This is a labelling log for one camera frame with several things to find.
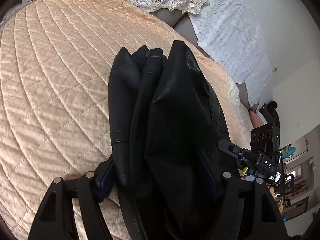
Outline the black leather jacket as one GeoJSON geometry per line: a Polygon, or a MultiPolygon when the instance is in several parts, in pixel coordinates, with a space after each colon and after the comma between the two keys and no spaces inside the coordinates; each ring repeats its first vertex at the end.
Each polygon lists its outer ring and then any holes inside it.
{"type": "Polygon", "coordinates": [[[219,100],[192,51],[174,41],[121,48],[108,81],[108,113],[121,213],[132,239],[214,239],[223,205],[202,162],[232,175],[235,160],[219,100]]]}

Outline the beige quilted bedspread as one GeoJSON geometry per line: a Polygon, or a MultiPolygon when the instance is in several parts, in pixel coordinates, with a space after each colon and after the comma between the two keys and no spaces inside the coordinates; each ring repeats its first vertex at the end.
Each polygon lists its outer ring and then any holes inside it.
{"type": "MultiPolygon", "coordinates": [[[[214,90],[229,140],[245,146],[225,69],[125,0],[35,0],[1,26],[1,217],[17,239],[132,239],[115,164],[101,203],[95,182],[113,155],[109,76],[121,48],[168,56],[174,41],[189,47],[214,90]]],[[[208,165],[224,204],[225,171],[208,165]]],[[[222,228],[219,217],[214,239],[222,228]]]]}

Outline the white embossed pillow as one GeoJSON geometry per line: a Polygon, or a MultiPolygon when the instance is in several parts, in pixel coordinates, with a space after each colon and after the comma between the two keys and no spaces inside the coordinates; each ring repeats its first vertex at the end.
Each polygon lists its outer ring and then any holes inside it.
{"type": "Polygon", "coordinates": [[[244,84],[248,103],[272,100],[272,69],[255,13],[245,0],[209,0],[199,15],[190,15],[198,46],[244,84]]]}

